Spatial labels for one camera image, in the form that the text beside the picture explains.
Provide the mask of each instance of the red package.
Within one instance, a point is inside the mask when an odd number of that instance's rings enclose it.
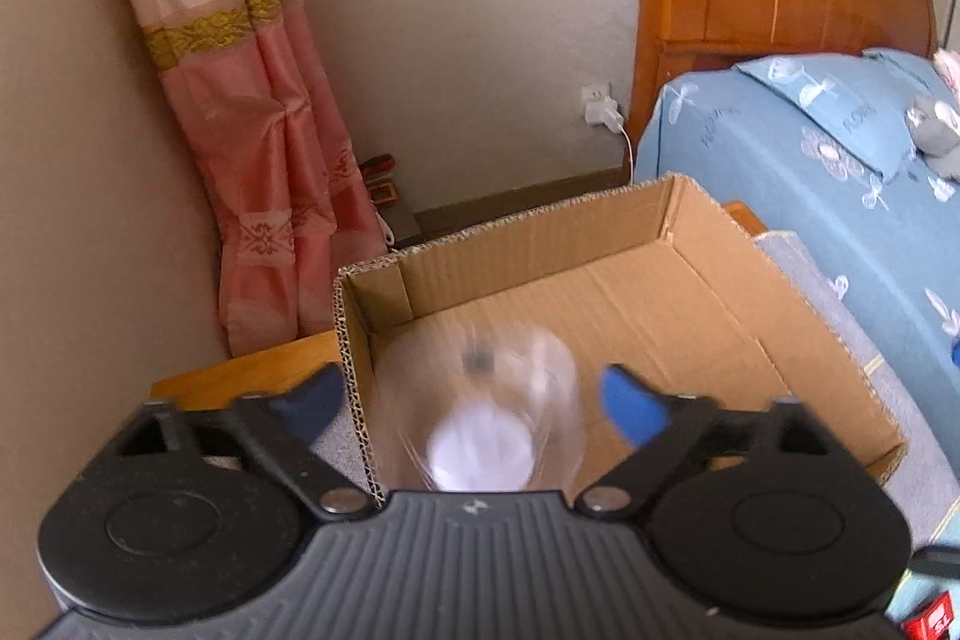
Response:
[[[909,621],[904,621],[902,628],[911,640],[938,640],[947,633],[953,623],[953,603],[949,592],[944,591],[936,600],[933,600],[923,612]]]

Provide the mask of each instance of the gray ribbed panel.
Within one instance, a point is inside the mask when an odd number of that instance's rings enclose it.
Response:
[[[483,501],[486,509],[477,514]],[[554,495],[398,494],[376,519],[321,528],[269,592],[184,627],[71,613],[43,640],[733,640],[791,638],[677,593],[618,525]],[[901,638],[875,617],[811,640]]]

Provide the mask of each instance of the curtain fold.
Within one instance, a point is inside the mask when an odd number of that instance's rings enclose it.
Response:
[[[223,241],[234,356],[332,327],[340,266],[385,251],[302,0],[131,0]]]

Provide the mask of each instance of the blue pillow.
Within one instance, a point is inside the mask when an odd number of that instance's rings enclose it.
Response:
[[[778,55],[737,64],[797,106],[883,180],[914,154],[904,116],[917,95],[880,61],[852,55]]]
[[[863,57],[880,61],[889,68],[894,77],[907,80],[918,92],[925,92],[932,95],[935,100],[945,101],[953,109],[960,112],[957,97],[928,59],[920,58],[912,52],[889,49],[889,47],[865,49],[863,50]]]

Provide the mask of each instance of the round black motor cover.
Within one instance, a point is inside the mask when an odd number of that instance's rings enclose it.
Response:
[[[882,609],[910,552],[904,519],[864,470],[800,453],[679,483],[648,530],[702,600],[774,623]]]
[[[148,453],[88,468],[47,513],[47,576],[81,608],[174,624],[263,588],[293,555],[293,501],[251,474],[193,456]]]

